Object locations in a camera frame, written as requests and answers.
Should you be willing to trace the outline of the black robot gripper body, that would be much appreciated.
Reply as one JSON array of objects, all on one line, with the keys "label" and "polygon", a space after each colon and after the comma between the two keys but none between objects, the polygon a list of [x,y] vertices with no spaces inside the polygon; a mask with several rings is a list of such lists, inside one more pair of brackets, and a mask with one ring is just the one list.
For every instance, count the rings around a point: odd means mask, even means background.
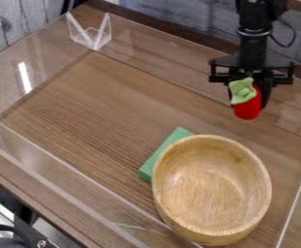
[{"label": "black robot gripper body", "polygon": [[293,83],[296,64],[273,52],[265,54],[265,60],[252,58],[246,63],[240,58],[238,53],[234,53],[210,59],[208,65],[208,80],[210,82],[228,84],[236,79],[253,78],[257,82],[269,79],[273,86]]}]

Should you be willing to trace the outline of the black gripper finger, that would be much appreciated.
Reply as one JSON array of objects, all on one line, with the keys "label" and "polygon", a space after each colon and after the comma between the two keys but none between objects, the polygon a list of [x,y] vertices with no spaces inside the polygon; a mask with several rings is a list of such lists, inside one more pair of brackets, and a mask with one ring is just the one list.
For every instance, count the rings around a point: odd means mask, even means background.
[{"label": "black gripper finger", "polygon": [[266,107],[272,95],[273,80],[268,77],[258,77],[256,80],[256,84],[261,92],[261,108],[264,109]]},{"label": "black gripper finger", "polygon": [[237,103],[237,92],[238,92],[238,81],[234,80],[229,82],[229,92],[230,92],[230,104]]}]

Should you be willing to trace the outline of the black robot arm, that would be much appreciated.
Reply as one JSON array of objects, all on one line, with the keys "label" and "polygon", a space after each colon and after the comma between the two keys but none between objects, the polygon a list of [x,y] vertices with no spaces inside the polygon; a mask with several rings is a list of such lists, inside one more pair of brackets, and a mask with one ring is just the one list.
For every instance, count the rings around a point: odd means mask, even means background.
[{"label": "black robot arm", "polygon": [[[268,50],[268,39],[280,47],[289,47],[296,31],[281,18],[288,0],[236,0],[238,14],[238,50],[234,54],[210,59],[208,80],[229,85],[237,79],[252,78],[261,92],[261,108],[269,102],[273,88],[293,83],[296,64]],[[278,21],[292,31],[292,40],[282,44],[273,35]]]}]

